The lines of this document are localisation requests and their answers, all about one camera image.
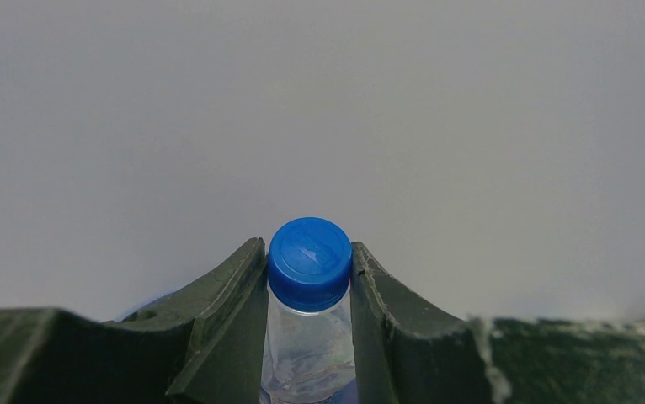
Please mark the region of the Pepsi bottle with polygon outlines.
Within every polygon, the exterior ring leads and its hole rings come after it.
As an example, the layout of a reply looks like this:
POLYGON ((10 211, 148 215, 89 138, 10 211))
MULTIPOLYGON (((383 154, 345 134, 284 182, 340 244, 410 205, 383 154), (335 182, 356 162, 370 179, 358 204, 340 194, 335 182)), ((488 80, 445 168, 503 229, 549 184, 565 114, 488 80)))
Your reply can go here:
POLYGON ((352 244, 336 224, 297 218, 272 237, 261 403, 343 403, 355 380, 352 244))

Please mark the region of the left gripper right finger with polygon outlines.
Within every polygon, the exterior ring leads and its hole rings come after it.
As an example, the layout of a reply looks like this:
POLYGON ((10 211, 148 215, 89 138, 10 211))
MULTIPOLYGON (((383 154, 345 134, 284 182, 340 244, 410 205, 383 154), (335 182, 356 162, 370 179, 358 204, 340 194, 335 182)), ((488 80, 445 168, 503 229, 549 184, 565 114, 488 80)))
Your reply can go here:
POLYGON ((645 403, 645 320, 442 311, 353 244, 361 403, 645 403))

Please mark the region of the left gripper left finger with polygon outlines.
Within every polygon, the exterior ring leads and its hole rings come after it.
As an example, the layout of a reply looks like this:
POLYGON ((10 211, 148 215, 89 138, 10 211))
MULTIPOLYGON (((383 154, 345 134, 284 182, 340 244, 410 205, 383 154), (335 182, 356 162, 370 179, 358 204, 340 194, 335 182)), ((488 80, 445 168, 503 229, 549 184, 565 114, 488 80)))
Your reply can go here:
POLYGON ((269 302, 265 247, 114 322, 0 309, 0 403, 255 403, 269 302))

